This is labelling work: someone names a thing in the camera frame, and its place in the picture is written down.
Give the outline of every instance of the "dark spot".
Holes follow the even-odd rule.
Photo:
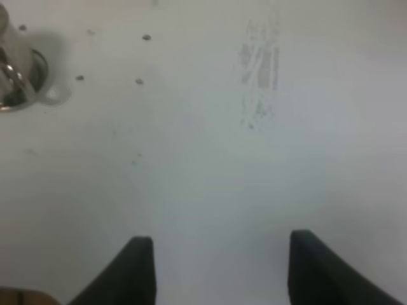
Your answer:
[[[32,157],[38,156],[38,153],[35,150],[33,150],[32,148],[24,149],[24,153],[28,154],[29,156],[32,156]]]
[[[89,36],[94,36],[94,35],[96,35],[96,32],[95,32],[94,30],[86,30],[86,33],[87,33]]]

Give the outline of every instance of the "white surface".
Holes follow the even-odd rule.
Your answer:
[[[66,303],[146,234],[159,305],[288,304],[310,228],[407,302],[407,2],[273,1],[3,1],[73,95],[1,116],[1,285]]]

